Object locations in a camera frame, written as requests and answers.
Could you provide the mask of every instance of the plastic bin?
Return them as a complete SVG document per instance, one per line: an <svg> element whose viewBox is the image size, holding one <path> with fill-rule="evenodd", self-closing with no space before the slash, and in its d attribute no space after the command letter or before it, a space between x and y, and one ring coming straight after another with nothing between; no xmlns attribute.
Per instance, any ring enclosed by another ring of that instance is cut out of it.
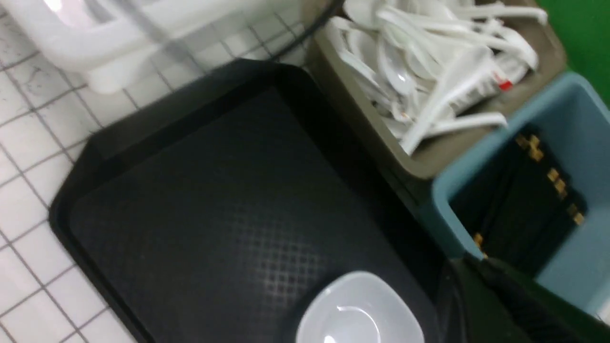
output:
<svg viewBox="0 0 610 343"><path fill-rule="evenodd" d="M505 3L536 6L533 0L505 0ZM303 20L307 26L326 6L326 1L303 0L302 5ZM506 20L506 24L522 34L536 50L540 58L540 69L527 75L509 92L489 99L469 112L499 111L510 115L565 69L564 48L550 26L541 26L535 20L523 19ZM371 154L402 182L412 195L414 205L421 203L428 194L429 185L425 180L435 177L491 131L490 128L477 128L427 140L410 157L381 121L375 108L356 84L349 67L339 59L324 32L315 36L310 45L308 59L309 68L320 87L364 141Z"/></svg>
<svg viewBox="0 0 610 343"><path fill-rule="evenodd" d="M583 311L595 314L610 296L610 112L580 75L566 73L516 112L506 130L488 135L432 184L420 219L449 257L481 252L449 203L511 137L527 123L557 156L582 194L585 222L547 264L537 281Z"/></svg>

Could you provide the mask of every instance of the gray container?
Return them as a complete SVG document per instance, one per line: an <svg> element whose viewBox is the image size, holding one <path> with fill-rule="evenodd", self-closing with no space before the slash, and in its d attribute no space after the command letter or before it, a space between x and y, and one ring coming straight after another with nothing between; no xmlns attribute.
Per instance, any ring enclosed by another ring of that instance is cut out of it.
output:
<svg viewBox="0 0 610 343"><path fill-rule="evenodd" d="M491 2L493 0L477 1L480 4ZM507 5L536 6L533 0L504 2ZM325 5L325 0L303 1L302 13L306 25ZM467 113L498 111L509 117L565 69L564 48L550 26L541 26L530 19L510 19L506 20L506 25L518 31L536 50L540 68L527 75L510 91L482 102ZM416 209L428 197L430 179L492 130L476 128L429 139L420 145L413 156L408 156L381 121L375 108L356 84L349 67L340 60L323 31L317 33L310 45L308 64L320 87L369 152L404 187L404 200L411 209Z"/></svg>

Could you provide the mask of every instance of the red label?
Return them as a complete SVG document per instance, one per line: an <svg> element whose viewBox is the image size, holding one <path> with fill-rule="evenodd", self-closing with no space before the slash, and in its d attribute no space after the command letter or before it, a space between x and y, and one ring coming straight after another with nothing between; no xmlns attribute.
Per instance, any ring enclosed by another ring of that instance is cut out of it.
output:
<svg viewBox="0 0 610 343"><path fill-rule="evenodd" d="M502 91L506 92L507 90L509 90L509 89L511 89L511 88L512 88L512 82L511 82L511 81L506 80L506 81L504 81L504 82L502 82L502 83L498 84L498 87L499 87L500 89L502 89Z"/></svg>

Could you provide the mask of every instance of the blue plastic container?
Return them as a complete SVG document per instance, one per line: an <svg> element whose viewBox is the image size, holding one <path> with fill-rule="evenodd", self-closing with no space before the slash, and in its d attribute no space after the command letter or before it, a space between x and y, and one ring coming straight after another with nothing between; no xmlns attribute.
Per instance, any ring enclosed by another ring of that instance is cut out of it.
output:
<svg viewBox="0 0 610 343"><path fill-rule="evenodd" d="M451 164L432 184L432 197L420 218L449 257L483 255L450 208L450 200L511 137L527 123L540 128L540 139L572 177L571 185L587 201L589 212L538 276L558 296L595 314L610 298L610 114L591 85L566 73L526 103L508 129L483 138Z"/></svg>

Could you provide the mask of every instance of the white ceramic bowl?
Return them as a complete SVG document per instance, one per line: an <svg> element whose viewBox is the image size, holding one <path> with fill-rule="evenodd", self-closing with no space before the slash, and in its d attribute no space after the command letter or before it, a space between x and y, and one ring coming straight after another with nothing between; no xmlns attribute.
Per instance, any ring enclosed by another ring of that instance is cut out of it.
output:
<svg viewBox="0 0 610 343"><path fill-rule="evenodd" d="M309 305L296 343L424 343L424 338L409 307L385 281L352 272Z"/></svg>

